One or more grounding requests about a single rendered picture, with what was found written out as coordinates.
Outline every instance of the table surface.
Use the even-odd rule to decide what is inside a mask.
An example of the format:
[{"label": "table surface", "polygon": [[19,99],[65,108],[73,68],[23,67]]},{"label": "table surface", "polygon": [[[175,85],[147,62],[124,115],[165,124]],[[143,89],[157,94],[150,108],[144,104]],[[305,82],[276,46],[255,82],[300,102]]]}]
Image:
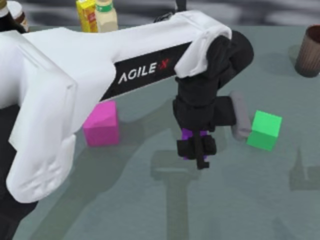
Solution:
[{"label": "table surface", "polygon": [[255,59],[219,95],[241,91],[250,115],[283,117],[272,152],[213,134],[210,169],[177,156],[170,78],[116,99],[121,143],[89,148],[77,133],[71,175],[15,240],[320,239],[320,82],[293,68],[305,27],[235,26]]}]

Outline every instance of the green cube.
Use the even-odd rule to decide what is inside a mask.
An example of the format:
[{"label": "green cube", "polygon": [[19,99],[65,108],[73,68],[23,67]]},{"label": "green cube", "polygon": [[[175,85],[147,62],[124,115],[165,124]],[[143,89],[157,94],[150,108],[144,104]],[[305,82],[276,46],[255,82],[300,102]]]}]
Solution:
[{"label": "green cube", "polygon": [[252,132],[246,143],[252,147],[272,151],[277,142],[282,117],[263,111],[256,111],[252,123]]}]

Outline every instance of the brown cup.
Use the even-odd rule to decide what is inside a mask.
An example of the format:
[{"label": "brown cup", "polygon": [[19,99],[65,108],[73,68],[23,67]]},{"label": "brown cup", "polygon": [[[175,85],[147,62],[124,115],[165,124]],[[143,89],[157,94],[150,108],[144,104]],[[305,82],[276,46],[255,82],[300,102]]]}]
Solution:
[{"label": "brown cup", "polygon": [[295,70],[306,78],[314,78],[320,73],[320,25],[307,28],[300,52],[295,63]]}]

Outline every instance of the purple block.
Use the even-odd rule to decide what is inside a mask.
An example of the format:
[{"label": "purple block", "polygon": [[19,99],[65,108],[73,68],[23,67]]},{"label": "purple block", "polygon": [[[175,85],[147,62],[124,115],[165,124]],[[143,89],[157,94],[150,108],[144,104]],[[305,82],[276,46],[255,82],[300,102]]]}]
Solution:
[{"label": "purple block", "polygon": [[115,101],[96,105],[83,124],[85,140],[90,147],[117,145],[119,126]]},{"label": "purple block", "polygon": [[[200,136],[208,135],[208,131],[200,131]],[[194,134],[192,131],[182,128],[182,140],[188,140],[189,138],[193,137]]]}]

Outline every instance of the yellow box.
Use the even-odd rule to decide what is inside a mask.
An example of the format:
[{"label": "yellow box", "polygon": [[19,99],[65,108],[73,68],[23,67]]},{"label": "yellow box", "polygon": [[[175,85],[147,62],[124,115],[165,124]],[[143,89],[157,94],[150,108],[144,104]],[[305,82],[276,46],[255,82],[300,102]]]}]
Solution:
[{"label": "yellow box", "polygon": [[85,33],[97,33],[96,21],[96,1],[95,0],[77,0],[76,9],[81,22],[82,31]]}]

